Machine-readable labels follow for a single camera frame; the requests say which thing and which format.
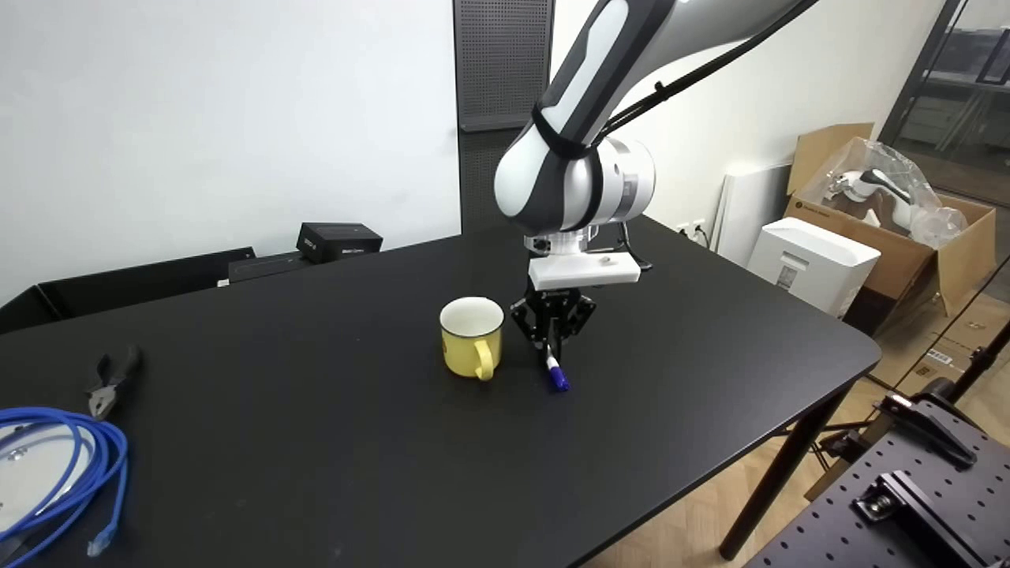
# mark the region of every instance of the white robot link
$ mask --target white robot link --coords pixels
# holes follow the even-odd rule
[[[658,190],[650,155],[609,133],[747,53],[816,4],[601,0],[595,7],[497,172],[500,210],[527,232],[529,249],[529,295],[512,315],[546,360],[595,313],[582,286],[640,277],[630,251],[586,249],[604,223],[639,218]],[[710,47],[722,47],[721,58],[616,115],[643,75]]]

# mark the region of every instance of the blue marker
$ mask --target blue marker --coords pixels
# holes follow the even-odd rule
[[[554,355],[546,356],[546,377],[554,390],[569,390],[569,377]]]

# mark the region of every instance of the blue cable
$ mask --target blue cable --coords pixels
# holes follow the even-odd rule
[[[8,544],[27,544],[28,538],[37,538],[42,531],[50,528],[50,533],[43,533],[37,544],[31,544],[31,550],[16,554],[10,561],[10,568],[18,568],[18,566],[31,561],[36,554],[42,554],[43,550],[50,550],[87,514],[93,499],[107,482],[116,479],[115,514],[88,544],[88,554],[100,554],[120,531],[124,502],[128,502],[129,442],[128,442],[124,429],[116,429],[115,423],[103,423],[98,418],[88,418],[88,413],[69,413],[69,409],[55,409],[55,406],[0,409],[0,429],[8,429],[8,426],[13,431],[0,440],[0,459],[50,442],[50,440],[36,440],[36,442],[16,446],[18,440],[42,431],[42,429],[66,429],[74,440],[69,461],[66,461],[61,479],[55,482],[55,488],[27,518],[18,518],[10,531],[0,533],[0,546],[8,546]],[[88,464],[87,464],[82,476],[64,492],[64,486],[75,472],[82,453],[88,453],[87,459]]]

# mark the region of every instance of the mug handle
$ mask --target mug handle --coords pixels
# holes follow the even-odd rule
[[[481,382],[490,382],[492,372],[497,372],[492,346],[490,346],[485,340],[477,340],[475,351],[477,351],[477,372],[475,372],[475,377],[477,377]]]

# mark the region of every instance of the yellow mug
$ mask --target yellow mug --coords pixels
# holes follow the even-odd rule
[[[440,313],[441,360],[462,380],[490,382],[501,363],[506,313],[485,296],[459,296]]]

